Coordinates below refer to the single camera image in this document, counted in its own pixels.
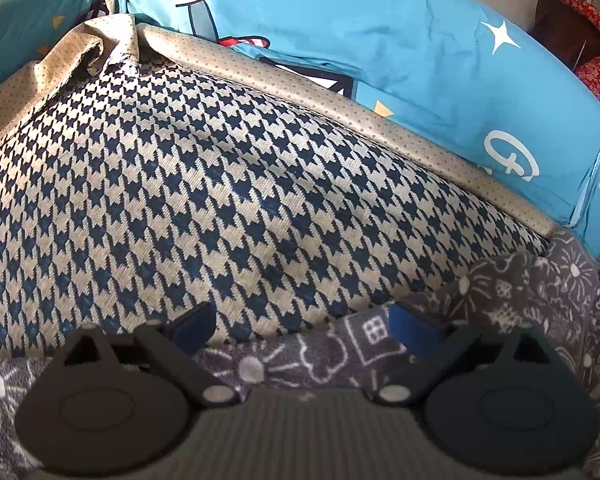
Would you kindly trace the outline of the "houndstooth sofa cushion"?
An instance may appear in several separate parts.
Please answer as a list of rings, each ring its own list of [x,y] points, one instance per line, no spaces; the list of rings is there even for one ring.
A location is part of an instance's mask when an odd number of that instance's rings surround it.
[[[207,301],[216,341],[296,332],[553,228],[341,96],[123,15],[0,84],[0,356]]]

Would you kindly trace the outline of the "blue cartoon print pillow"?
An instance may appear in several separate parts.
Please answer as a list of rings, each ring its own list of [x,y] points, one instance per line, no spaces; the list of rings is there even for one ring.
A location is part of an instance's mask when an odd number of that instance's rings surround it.
[[[0,0],[0,83],[103,13],[303,76],[482,167],[600,260],[600,57],[477,0]]]

